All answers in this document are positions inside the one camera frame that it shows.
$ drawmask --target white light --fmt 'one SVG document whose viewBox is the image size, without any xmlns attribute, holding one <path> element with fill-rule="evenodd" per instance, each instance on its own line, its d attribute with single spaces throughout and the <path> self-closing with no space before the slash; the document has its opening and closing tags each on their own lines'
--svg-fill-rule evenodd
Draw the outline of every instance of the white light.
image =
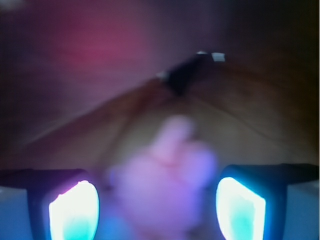
<svg viewBox="0 0 320 240">
<path fill-rule="evenodd" d="M 218 184 L 216 213 L 226 240 L 263 239 L 266 200 L 232 177 Z"/>
<path fill-rule="evenodd" d="M 59 196 L 49 204 L 52 240 L 92 240 L 99 220 L 98 192 L 88 181 Z"/>
</svg>

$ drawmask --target glowing light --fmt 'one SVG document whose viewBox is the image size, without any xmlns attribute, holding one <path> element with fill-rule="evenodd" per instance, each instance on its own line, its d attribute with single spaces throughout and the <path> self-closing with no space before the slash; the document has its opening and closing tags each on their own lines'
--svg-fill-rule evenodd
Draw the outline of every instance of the glowing light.
<svg viewBox="0 0 320 240">
<path fill-rule="evenodd" d="M 266 200 L 232 177 L 218 184 L 216 213 L 226 240 L 263 239 Z"/>
<path fill-rule="evenodd" d="M 99 220 L 98 192 L 88 181 L 59 196 L 49 204 L 52 240 L 92 240 Z"/>
</svg>

